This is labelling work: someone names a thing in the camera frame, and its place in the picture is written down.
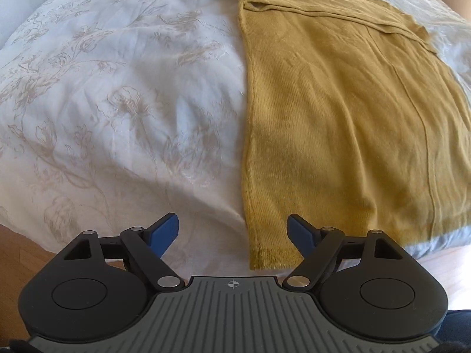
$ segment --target knit fabric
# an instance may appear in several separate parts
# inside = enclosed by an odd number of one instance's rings
[[[444,343],[432,349],[429,353],[471,353],[471,347],[460,343]]]
[[[440,341],[459,341],[471,348],[471,310],[448,311],[437,338]]]
[[[410,245],[470,224],[471,115],[425,28],[380,0],[239,0],[251,268],[301,255],[298,213]]]

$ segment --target floral pattern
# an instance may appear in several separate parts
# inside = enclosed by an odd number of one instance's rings
[[[439,0],[386,1],[468,89],[470,26]],[[249,274],[245,80],[237,0],[47,1],[0,50],[0,223],[58,251],[174,211],[180,275]]]

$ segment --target wooden floor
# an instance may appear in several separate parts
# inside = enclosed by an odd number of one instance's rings
[[[16,306],[18,295],[53,256],[0,225],[0,347],[11,338],[28,338]],[[471,247],[448,249],[420,262],[447,291],[450,309],[471,309]]]
[[[27,339],[17,302],[23,286],[54,256],[22,235],[0,225],[0,347]],[[122,263],[110,265],[123,268]]]

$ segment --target bed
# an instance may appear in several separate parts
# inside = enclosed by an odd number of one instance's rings
[[[471,25],[440,0],[385,1],[427,28],[469,101]],[[164,260],[179,275],[253,275],[236,6],[42,4],[0,50],[0,224],[57,252],[81,231],[116,235],[175,212],[180,234]],[[471,224],[407,250],[468,244]]]

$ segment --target circular pad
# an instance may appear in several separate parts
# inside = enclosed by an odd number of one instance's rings
[[[369,280],[361,286],[360,294],[367,303],[382,309],[404,308],[415,297],[410,285],[389,278]]]
[[[73,279],[59,284],[52,292],[54,302],[65,309],[87,309],[98,305],[107,295],[107,287],[92,279]]]

